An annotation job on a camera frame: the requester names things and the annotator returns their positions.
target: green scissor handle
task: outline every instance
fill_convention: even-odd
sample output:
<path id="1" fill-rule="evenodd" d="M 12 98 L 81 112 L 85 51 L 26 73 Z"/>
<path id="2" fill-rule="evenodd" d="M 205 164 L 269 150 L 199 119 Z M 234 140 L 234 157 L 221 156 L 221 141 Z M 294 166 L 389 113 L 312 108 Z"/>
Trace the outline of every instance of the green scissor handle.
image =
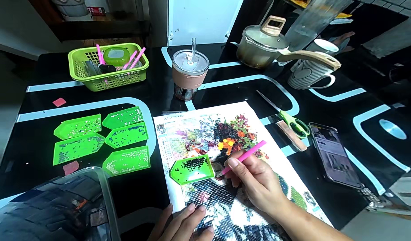
<path id="1" fill-rule="evenodd" d="M 310 134 L 310 129 L 301 120 L 292 117 L 285 111 L 280 111 L 277 115 L 284 120 L 289 128 L 292 129 L 300 139 L 304 139 Z"/>

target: hand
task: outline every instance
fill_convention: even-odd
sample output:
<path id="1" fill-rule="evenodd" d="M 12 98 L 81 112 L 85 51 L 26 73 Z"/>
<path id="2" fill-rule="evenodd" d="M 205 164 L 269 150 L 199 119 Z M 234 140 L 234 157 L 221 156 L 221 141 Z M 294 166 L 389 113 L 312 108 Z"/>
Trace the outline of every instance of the hand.
<path id="1" fill-rule="evenodd" d="M 233 187 L 238 187 L 242 181 L 246 187 L 249 200 L 260 210 L 276 218 L 281 208 L 288 202 L 281 190 L 277 175 L 272 168 L 255 155 L 247 157 L 243 162 L 237 158 L 245 150 L 233 153 L 225 162 L 231 171 L 225 174 L 230 178 Z"/>
<path id="2" fill-rule="evenodd" d="M 168 205 L 168 207 L 162 211 L 158 222 L 155 224 L 155 227 L 149 235 L 148 241 L 188 241 L 189 238 L 191 238 L 193 230 L 206 215 L 206 208 L 204 206 L 200 206 L 197 210 L 195 210 L 195 205 L 191 203 L 181 212 L 179 216 L 170 222 L 167 229 L 164 231 L 164 226 L 172 212 L 172 204 Z M 196 240 L 211 241 L 213 236 L 214 229 L 212 227 L 208 227 Z"/>

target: forearm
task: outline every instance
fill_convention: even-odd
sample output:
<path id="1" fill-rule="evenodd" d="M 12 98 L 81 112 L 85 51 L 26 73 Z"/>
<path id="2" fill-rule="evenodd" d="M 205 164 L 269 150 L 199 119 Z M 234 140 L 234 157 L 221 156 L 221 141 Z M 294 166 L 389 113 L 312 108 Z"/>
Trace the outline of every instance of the forearm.
<path id="1" fill-rule="evenodd" d="M 289 200 L 277 208 L 271 216 L 294 241 L 352 241 Z"/>

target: smartphone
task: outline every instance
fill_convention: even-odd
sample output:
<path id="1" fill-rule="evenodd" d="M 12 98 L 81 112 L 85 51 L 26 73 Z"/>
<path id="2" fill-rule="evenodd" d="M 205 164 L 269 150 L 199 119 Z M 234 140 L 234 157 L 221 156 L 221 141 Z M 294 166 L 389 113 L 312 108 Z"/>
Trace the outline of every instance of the smartphone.
<path id="1" fill-rule="evenodd" d="M 327 178 L 333 182 L 360 189 L 362 184 L 342 146 L 338 130 L 314 122 L 308 125 Z"/>

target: scissor blade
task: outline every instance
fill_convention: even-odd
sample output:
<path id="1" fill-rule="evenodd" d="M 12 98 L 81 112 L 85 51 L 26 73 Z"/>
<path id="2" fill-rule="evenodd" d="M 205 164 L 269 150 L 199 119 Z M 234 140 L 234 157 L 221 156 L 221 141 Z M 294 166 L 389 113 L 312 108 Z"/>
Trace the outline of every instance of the scissor blade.
<path id="1" fill-rule="evenodd" d="M 259 92 L 259 90 L 256 90 L 260 96 L 262 96 L 262 98 L 264 98 L 272 107 L 274 107 L 276 110 L 278 110 L 278 112 L 281 111 L 280 108 L 278 108 L 273 102 L 271 102 L 266 96 L 264 96 L 261 92 Z"/>

